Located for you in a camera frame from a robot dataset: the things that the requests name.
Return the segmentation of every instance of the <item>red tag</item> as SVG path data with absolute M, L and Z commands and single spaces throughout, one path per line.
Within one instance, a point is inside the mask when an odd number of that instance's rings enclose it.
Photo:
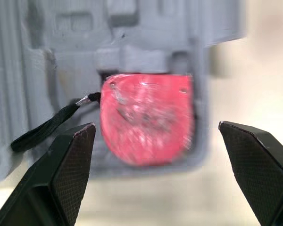
M 118 74 L 102 87 L 101 132 L 109 149 L 131 165 L 160 165 L 191 146 L 191 76 Z

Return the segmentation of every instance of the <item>small hole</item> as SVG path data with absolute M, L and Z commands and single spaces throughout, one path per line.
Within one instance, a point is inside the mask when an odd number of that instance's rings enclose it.
M 116 83 L 115 83 L 114 81 L 110 83 L 110 87 L 111 87 L 112 89 L 115 89 L 115 86 L 116 86 Z

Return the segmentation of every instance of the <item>black cord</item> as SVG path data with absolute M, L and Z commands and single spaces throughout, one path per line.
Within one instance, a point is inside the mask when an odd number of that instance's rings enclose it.
M 37 146 L 49 137 L 63 122 L 68 120 L 80 108 L 80 106 L 94 101 L 100 102 L 100 93 L 91 93 L 81 100 L 84 102 L 80 103 L 80 101 L 78 101 L 75 104 L 70 104 L 62 108 L 51 119 L 14 140 L 10 145 L 11 149 L 14 152 L 24 152 Z

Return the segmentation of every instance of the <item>gray plastic case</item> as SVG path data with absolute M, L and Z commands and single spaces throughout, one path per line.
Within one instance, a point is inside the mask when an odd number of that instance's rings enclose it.
M 0 150 L 73 99 L 100 91 L 115 73 L 191 73 L 196 134 L 182 161 L 122 163 L 101 137 L 97 104 L 80 109 L 56 134 L 96 123 L 91 178 L 201 165 L 208 151 L 208 48 L 241 37 L 241 12 L 240 0 L 0 0 Z M 52 140 L 31 152 L 32 161 Z M 0 152 L 0 178 L 12 162 Z

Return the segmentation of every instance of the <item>red pendant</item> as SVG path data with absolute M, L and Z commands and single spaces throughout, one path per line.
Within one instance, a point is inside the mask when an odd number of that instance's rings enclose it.
M 171 163 L 191 147 L 195 129 L 192 100 L 191 76 L 112 76 L 101 91 L 104 140 L 130 165 Z

